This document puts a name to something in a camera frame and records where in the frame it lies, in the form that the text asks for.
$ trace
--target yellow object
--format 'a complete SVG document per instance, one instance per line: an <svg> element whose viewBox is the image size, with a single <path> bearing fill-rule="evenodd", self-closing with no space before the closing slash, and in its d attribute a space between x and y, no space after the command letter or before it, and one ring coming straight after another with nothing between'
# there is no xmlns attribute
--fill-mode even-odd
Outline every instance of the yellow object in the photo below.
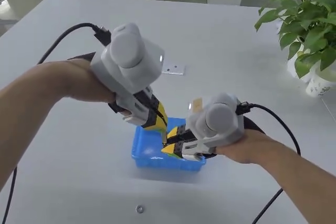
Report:
<svg viewBox="0 0 336 224"><path fill-rule="evenodd" d="M158 111L163 115L164 120L165 120L166 122L168 122L167 114L166 114L166 112L164 111L164 107L163 107L163 105L162 105L161 102L159 102Z"/></svg>
<svg viewBox="0 0 336 224"><path fill-rule="evenodd" d="M174 127L174 128L168 133L167 138L176 136L176 134L177 134L177 127Z"/></svg>
<svg viewBox="0 0 336 224"><path fill-rule="evenodd" d="M203 109L203 99L197 98L192 103L193 113L200 112Z"/></svg>
<svg viewBox="0 0 336 224"><path fill-rule="evenodd" d="M175 150L175 144L170 144L168 146L166 146L165 148L163 148L161 150L162 153L165 153L171 157L175 157L175 158L181 158L179 156L177 156L175 153L174 153L174 150Z"/></svg>
<svg viewBox="0 0 336 224"><path fill-rule="evenodd" d="M164 124L161 117L156 116L155 124L145 127L144 129L148 131L164 131L165 132L167 129L167 126Z"/></svg>
<svg viewBox="0 0 336 224"><path fill-rule="evenodd" d="M175 144L170 144L166 146L165 148L163 148L161 152L165 154L174 154L174 148L175 148Z"/></svg>

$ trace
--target potted plant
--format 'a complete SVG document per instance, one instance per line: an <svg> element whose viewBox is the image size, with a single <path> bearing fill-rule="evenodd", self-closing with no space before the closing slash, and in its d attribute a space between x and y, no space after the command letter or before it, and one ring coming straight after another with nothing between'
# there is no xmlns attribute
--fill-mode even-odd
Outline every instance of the potted plant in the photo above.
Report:
<svg viewBox="0 0 336 224"><path fill-rule="evenodd" d="M308 76L307 81L317 68L324 76L336 60L336 0L271 1L278 1L279 7L265 12L255 24L256 30L263 23L281 19L279 42L281 49L289 46L288 66L292 63L298 78Z"/></svg>

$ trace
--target white table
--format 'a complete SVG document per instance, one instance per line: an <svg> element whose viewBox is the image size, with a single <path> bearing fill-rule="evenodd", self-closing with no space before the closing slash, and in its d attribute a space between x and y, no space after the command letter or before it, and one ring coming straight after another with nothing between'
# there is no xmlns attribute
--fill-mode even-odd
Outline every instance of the white table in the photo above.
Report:
<svg viewBox="0 0 336 224"><path fill-rule="evenodd" d="M188 19L175 19L184 13ZM185 117L189 101L221 91L276 111L298 138L303 155L336 174L335 121L321 100L286 72L276 27L253 27L257 8L146 0L44 0L0 39L0 87L32 67L70 26L92 22L110 29L136 22L161 45L166 59L187 65L185 76L153 84L169 116ZM90 29L68 36L50 55L62 60L95 51ZM293 146L263 111L250 117ZM11 223L251 223L278 190L256 165L225 157L198 174L137 169L131 159L135 127L105 104L63 99L50 112L19 164ZM4 209L8 185L1 193ZM145 212L135 212L137 205ZM260 223L306 223L283 194Z"/></svg>

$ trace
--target cable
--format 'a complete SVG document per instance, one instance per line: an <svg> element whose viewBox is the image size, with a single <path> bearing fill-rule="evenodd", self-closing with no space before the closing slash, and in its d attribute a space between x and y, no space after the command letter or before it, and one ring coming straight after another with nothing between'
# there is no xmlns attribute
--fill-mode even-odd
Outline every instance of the cable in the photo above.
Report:
<svg viewBox="0 0 336 224"><path fill-rule="evenodd" d="M70 27L69 29L67 29L64 33L62 33L57 39L56 41L52 44L52 46L46 51L46 53L42 56L42 58L38 61L37 65L43 63L48 56L51 54L51 52L57 47L57 45L67 36L69 35L69 33L82 28L82 27L91 27L93 29L93 31L95 32L95 37L104 45L107 46L109 43L111 43L111 33L110 31L106 30L104 27L98 27L92 23L80 23L77 25L74 25L72 27ZM11 183L11 189L9 191L9 197L8 197L8 201L7 201L7 206L6 206L6 210L5 210L5 214L4 214L4 218L2 221L2 224L6 223L7 220L7 216L9 213L9 209L10 209L10 204L12 202L12 197L13 197L13 193L14 193L14 187L15 187L15 181L16 181L16 175L17 175L17 166L15 167L14 171L13 171L13 177L12 177L12 183Z"/></svg>
<svg viewBox="0 0 336 224"><path fill-rule="evenodd" d="M46 51L46 53L42 56L42 58L39 60L39 62L37 64L41 64L43 63L47 57L51 54L51 52L57 47L57 45L71 32L82 28L82 27L91 27L96 33L100 30L100 28L94 24L91 23L81 23L81 24L77 24L74 25L72 27L70 27L69 29L67 29L64 33L61 34L61 36L58 37L58 39L56 39L56 41L53 43L53 45Z"/></svg>
<svg viewBox="0 0 336 224"><path fill-rule="evenodd" d="M286 125L286 123L276 114L274 113L272 110L270 110L269 108L259 105L259 104L254 104L254 103L242 103L243 106L247 106L247 110L250 111L251 108L259 108L262 109L266 112L268 112L269 114L271 114L276 120L278 120L278 122L282 125L283 128L285 128L285 130L287 131L287 133L290 135L290 137L292 138L295 148L296 148L296 152L298 153L299 156L301 156L301 150L300 150L300 146L298 141L296 140L294 134L291 132L291 130L289 129L289 127ZM280 190L277 191L277 193L272 197L272 199L266 204L266 206L262 209L262 211L258 214L258 216L254 219L254 221L252 222L252 224L256 224L259 219L264 215L264 213L267 211L267 209L273 204L273 202L280 196L280 194L283 192L283 189L281 188Z"/></svg>
<svg viewBox="0 0 336 224"><path fill-rule="evenodd" d="M9 197L8 197L8 201L7 201L7 206L6 206L6 210L5 210L5 214L4 214L4 218L2 219L2 224L6 223L7 220L7 216L9 213L9 208L10 208L10 203L12 202L12 197L13 197L13 193L14 193L14 187L15 187L15 181L16 181L16 175L17 175L17 166L15 167L14 171L13 171L13 177L12 177L12 183L11 183L11 189L9 191Z"/></svg>

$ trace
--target plastic tray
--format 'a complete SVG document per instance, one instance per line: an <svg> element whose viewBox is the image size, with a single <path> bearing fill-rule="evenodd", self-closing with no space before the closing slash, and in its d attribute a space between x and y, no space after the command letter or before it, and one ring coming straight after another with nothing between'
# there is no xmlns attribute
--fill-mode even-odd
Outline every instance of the plastic tray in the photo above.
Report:
<svg viewBox="0 0 336 224"><path fill-rule="evenodd" d="M167 131L173 127L185 124L185 119L168 118ZM137 167L169 168L198 172L206 160L188 161L170 157L161 152L162 142L159 132L146 131L142 127L136 127L132 147L132 158Z"/></svg>

